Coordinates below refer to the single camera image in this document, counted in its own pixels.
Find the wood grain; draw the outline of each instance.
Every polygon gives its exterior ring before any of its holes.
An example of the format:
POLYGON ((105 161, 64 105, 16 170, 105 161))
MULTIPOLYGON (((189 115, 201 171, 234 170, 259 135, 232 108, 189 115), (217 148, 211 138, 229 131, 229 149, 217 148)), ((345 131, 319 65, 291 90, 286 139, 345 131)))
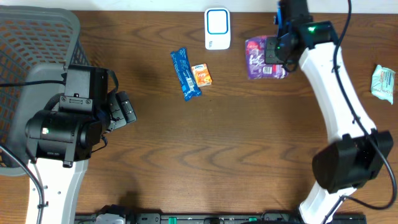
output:
MULTIPOLYGON (((117 203, 166 213, 255 213, 294 209, 312 185, 312 157, 326 145, 322 114, 305 75, 248 80, 244 41, 275 34, 273 14, 232 13, 228 50, 204 48, 203 13, 75 12, 94 66, 110 68, 138 120, 108 135, 90 159, 77 212, 117 203), (207 63, 212 86, 184 102, 170 52, 187 47, 191 65, 207 63)), ((340 32, 345 14, 315 14, 340 32)), ((398 139, 398 105, 369 92, 377 64, 398 71, 398 15, 356 14, 343 56, 357 94, 380 130, 398 139)), ((390 163, 398 173, 394 147, 390 163)), ((0 223, 24 223, 27 177, 0 177, 0 223)), ((391 195, 385 169, 355 197, 381 205, 391 195)), ((369 223, 396 223, 398 207, 376 213, 346 202, 340 212, 369 223)))

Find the white device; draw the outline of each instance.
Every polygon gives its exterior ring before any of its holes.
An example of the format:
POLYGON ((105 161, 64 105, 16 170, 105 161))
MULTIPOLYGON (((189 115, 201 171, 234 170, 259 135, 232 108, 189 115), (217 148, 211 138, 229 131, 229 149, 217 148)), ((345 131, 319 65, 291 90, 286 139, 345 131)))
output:
MULTIPOLYGON (((333 42, 317 44, 314 49, 305 49, 299 60, 300 68, 310 81, 321 108, 329 143, 342 140, 344 134, 349 134, 352 138, 364 135, 358 124, 352 122, 353 116, 341 93, 336 76, 330 72, 333 68, 335 47, 336 45, 333 42)), ((340 66, 340 79, 348 99, 357 115, 361 118, 363 126, 370 133, 372 129, 376 129, 376 125, 359 102, 344 66, 341 48, 338 49, 337 65, 340 66)), ((307 199, 299 207, 303 221, 310 224, 322 224, 340 197, 351 195, 355 191, 356 188, 349 187, 329 194, 326 189, 319 186, 318 182, 315 182, 307 199)), ((329 216, 326 223, 332 221, 333 213, 329 216)))
MULTIPOLYGON (((44 200, 48 206, 43 208, 42 224, 72 224, 75 222, 77 198, 80 185, 87 171, 88 159, 73 163, 65 168, 63 161, 38 158, 36 164, 28 168, 44 187, 44 200)), ((39 196, 30 179, 29 205, 25 224, 36 224, 39 196)))
POLYGON ((231 45, 231 19, 226 8, 205 11, 205 47, 208 50, 224 50, 231 45))

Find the blue snack wrapper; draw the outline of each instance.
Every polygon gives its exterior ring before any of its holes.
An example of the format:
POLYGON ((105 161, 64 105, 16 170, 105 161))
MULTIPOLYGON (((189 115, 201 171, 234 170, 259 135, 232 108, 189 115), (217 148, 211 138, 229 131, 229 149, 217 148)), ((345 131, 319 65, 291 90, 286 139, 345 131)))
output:
POLYGON ((180 80, 185 101, 191 100, 193 96, 201 96, 201 91, 191 72, 187 49, 183 47, 177 52, 171 52, 170 55, 173 59, 175 72, 177 72, 178 79, 180 80))

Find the orange package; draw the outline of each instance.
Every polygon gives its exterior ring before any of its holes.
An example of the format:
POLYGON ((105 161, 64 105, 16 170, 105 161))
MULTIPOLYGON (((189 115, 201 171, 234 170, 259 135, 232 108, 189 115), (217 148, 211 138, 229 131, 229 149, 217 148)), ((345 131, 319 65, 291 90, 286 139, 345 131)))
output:
POLYGON ((192 73, 195 77, 198 87, 211 85, 212 80, 210 77, 209 70, 207 69, 207 64, 196 65, 192 67, 192 73))

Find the purple snack bag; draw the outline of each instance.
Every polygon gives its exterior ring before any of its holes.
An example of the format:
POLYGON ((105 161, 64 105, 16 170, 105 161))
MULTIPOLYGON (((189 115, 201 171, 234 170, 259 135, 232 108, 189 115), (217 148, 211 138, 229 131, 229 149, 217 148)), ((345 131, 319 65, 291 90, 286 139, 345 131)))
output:
POLYGON ((253 37, 246 41, 246 65, 248 78, 285 78, 288 73, 281 65, 266 65, 264 60, 264 48, 267 36, 253 37))

